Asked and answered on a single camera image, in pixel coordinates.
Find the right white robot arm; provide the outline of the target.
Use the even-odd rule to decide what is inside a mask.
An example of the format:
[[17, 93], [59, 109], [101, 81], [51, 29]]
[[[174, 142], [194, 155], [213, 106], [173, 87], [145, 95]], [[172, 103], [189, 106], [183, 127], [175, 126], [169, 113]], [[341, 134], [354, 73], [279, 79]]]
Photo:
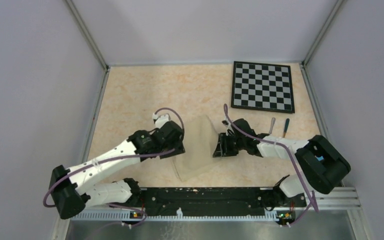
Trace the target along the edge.
[[287, 206], [295, 196], [311, 191], [329, 194], [351, 171], [348, 161], [322, 135], [309, 140], [291, 140], [268, 133], [257, 134], [240, 118], [223, 121], [225, 133], [218, 135], [214, 158], [237, 156], [246, 151], [251, 156], [293, 160], [297, 173], [282, 178], [275, 186], [273, 200]]

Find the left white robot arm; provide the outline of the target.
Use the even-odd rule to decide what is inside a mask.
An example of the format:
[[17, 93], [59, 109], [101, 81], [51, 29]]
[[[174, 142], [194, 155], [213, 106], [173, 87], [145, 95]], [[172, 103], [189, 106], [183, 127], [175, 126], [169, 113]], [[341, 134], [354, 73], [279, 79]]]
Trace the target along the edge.
[[94, 206], [120, 203], [134, 207], [141, 201], [141, 188], [133, 178], [100, 182], [147, 159], [163, 159], [185, 153], [184, 135], [183, 124], [167, 120], [156, 124], [151, 131], [135, 131], [119, 145], [85, 163], [68, 168], [59, 165], [52, 170], [44, 198], [52, 198], [52, 207], [63, 220]]

